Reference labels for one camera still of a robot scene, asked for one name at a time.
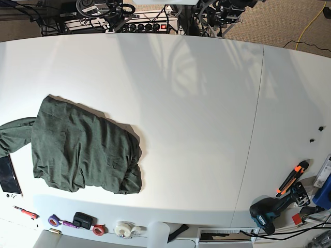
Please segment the dark green t-shirt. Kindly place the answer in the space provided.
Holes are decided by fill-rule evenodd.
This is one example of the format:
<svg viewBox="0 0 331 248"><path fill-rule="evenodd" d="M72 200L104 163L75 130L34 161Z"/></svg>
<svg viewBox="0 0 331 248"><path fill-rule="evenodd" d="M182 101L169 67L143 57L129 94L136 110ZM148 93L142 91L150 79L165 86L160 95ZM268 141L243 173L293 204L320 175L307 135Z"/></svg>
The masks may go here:
<svg viewBox="0 0 331 248"><path fill-rule="evenodd" d="M142 188L139 140L112 121L51 96L36 117L1 126L1 156L25 145L32 149L33 174L50 187L76 192L86 186L115 194Z"/></svg>

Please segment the white power strip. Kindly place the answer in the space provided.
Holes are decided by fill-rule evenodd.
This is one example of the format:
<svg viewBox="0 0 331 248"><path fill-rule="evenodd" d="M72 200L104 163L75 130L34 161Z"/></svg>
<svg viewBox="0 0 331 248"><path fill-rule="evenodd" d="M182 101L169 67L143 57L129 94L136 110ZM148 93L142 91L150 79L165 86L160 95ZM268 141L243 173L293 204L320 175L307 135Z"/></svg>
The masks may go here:
<svg viewBox="0 0 331 248"><path fill-rule="evenodd" d="M153 11L138 11L133 15L123 16L107 21L104 18L88 19L70 18L63 22L64 30L69 34L87 33L153 33L153 34L184 34L179 20L172 14L170 8Z"/></svg>

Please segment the white translucent cup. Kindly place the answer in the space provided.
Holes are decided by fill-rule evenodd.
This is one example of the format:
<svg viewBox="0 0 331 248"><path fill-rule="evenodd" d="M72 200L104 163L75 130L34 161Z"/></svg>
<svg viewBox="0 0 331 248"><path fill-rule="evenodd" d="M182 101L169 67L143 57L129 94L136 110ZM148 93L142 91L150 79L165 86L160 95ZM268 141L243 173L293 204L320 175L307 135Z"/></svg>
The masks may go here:
<svg viewBox="0 0 331 248"><path fill-rule="evenodd" d="M147 248L164 248L168 243L170 227L164 222L152 222L147 227Z"/></svg>

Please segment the clear tape dispenser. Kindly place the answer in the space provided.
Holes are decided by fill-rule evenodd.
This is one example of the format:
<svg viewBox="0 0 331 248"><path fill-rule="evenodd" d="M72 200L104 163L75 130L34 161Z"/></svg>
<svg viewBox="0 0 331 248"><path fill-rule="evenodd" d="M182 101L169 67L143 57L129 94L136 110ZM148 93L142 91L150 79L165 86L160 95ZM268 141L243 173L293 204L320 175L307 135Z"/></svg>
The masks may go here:
<svg viewBox="0 0 331 248"><path fill-rule="evenodd" d="M147 228L132 222L119 221L113 228L114 233L120 238L132 238L146 233Z"/></svg>

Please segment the red tape roll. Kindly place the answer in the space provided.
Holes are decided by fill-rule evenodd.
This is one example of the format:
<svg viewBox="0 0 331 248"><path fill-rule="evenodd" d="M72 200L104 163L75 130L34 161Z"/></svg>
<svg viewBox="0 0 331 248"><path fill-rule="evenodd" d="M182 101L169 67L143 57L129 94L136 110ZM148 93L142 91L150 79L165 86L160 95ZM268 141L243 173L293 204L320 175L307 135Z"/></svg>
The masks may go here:
<svg viewBox="0 0 331 248"><path fill-rule="evenodd" d="M94 225L92 231L97 236L103 236L106 233L106 228L104 225Z"/></svg>

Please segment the orange black utility knife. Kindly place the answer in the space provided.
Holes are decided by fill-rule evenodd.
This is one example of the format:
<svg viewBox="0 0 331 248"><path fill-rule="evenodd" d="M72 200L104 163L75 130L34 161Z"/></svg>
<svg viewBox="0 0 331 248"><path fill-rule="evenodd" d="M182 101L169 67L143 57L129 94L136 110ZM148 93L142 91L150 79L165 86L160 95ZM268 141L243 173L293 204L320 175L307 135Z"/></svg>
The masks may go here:
<svg viewBox="0 0 331 248"><path fill-rule="evenodd" d="M280 197L284 195L289 188L292 186L294 182L297 181L299 177L305 172L305 170L309 167L309 163L307 161L301 161L286 177L285 181L281 184L281 186L277 189L276 197Z"/></svg>

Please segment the purple tape roll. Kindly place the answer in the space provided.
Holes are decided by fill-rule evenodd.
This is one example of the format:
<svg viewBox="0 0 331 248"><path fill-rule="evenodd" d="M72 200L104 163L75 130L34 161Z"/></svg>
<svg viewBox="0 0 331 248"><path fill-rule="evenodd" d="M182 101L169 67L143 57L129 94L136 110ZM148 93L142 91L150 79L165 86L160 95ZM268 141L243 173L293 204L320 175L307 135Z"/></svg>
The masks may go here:
<svg viewBox="0 0 331 248"><path fill-rule="evenodd" d="M53 214L48 218L48 223L53 227L58 227L62 224L62 221L60 218Z"/></svg>

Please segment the blue box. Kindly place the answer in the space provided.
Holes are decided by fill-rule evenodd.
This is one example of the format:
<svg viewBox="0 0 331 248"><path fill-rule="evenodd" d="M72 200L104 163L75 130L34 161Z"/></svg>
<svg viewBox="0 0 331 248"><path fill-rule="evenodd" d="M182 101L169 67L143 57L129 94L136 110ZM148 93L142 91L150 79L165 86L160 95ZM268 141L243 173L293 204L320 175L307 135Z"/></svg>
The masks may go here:
<svg viewBox="0 0 331 248"><path fill-rule="evenodd" d="M330 191L331 191L331 177L329 176L323 186L316 192L312 201L315 205L324 208L325 210L330 209Z"/></svg>

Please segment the teal black cordless drill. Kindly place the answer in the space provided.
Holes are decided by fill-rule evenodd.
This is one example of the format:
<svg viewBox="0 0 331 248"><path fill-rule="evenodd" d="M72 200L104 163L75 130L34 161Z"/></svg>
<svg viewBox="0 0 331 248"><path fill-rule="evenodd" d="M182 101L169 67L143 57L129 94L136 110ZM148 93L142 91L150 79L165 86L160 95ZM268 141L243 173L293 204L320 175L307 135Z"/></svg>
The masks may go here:
<svg viewBox="0 0 331 248"><path fill-rule="evenodd" d="M309 196L301 182L297 182L292 186L289 194L282 198L264 198L251 205L249 211L257 226L268 235L272 235L275 232L274 219L280 217L281 213L293 203L296 203L299 207L310 204Z"/></svg>

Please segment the red handled screwdriver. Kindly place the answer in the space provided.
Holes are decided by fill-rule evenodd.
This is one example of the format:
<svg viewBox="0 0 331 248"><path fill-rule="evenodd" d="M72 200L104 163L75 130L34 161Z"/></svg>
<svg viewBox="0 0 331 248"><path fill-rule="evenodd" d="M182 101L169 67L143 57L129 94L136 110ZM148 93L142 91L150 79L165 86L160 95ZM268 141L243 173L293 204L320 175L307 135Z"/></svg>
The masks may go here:
<svg viewBox="0 0 331 248"><path fill-rule="evenodd" d="M33 213L33 212L30 212L30 211L27 211L23 208L20 208L20 207L17 207L17 206L13 206L15 209L19 210L20 212L28 215L32 220L36 220L39 218L39 215Z"/></svg>

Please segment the black tablet with white frame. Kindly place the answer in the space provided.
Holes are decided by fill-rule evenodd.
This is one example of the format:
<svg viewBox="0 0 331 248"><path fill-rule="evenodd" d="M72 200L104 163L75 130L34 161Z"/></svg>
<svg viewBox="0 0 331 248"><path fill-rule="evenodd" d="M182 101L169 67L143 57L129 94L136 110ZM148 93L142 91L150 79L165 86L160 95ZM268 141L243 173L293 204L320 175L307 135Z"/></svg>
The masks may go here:
<svg viewBox="0 0 331 248"><path fill-rule="evenodd" d="M7 198L22 196L22 191L16 177L10 155L1 157L1 189Z"/></svg>

